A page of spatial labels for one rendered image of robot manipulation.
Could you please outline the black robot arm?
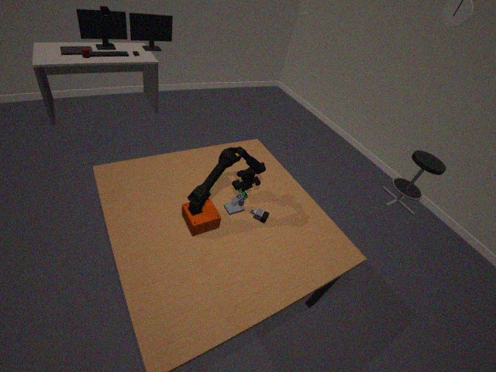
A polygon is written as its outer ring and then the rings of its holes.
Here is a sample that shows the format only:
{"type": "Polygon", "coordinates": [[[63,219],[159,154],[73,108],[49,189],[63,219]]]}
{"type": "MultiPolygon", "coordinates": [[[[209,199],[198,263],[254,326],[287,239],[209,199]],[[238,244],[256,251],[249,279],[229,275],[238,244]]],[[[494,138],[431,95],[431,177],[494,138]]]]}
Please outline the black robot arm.
{"type": "Polygon", "coordinates": [[[254,157],[250,156],[242,147],[224,149],[219,156],[219,162],[210,175],[205,179],[203,184],[197,186],[187,197],[189,200],[189,207],[187,207],[187,209],[192,216],[202,213],[202,206],[204,206],[206,200],[208,200],[208,197],[211,195],[210,189],[213,184],[219,179],[227,167],[231,167],[235,162],[240,161],[241,157],[246,160],[247,165],[250,166],[246,170],[237,172],[237,176],[241,177],[241,180],[244,179],[244,174],[252,179],[255,174],[263,173],[266,170],[264,162],[260,163],[254,157]],[[239,156],[235,155],[235,153],[238,153],[239,156]]]}

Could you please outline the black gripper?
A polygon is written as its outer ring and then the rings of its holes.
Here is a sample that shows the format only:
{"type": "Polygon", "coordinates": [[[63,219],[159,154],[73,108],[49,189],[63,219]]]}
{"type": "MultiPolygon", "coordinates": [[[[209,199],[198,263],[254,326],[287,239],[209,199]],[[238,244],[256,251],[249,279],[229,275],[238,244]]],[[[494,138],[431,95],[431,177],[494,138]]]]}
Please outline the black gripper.
{"type": "Polygon", "coordinates": [[[244,174],[244,176],[245,177],[244,177],[243,181],[237,180],[237,181],[232,182],[232,185],[236,190],[239,190],[242,188],[242,192],[244,192],[245,190],[252,188],[253,187],[252,184],[254,184],[254,182],[256,183],[256,186],[260,185],[260,180],[258,177],[254,177],[254,178],[250,179],[245,174],[244,174]]]}

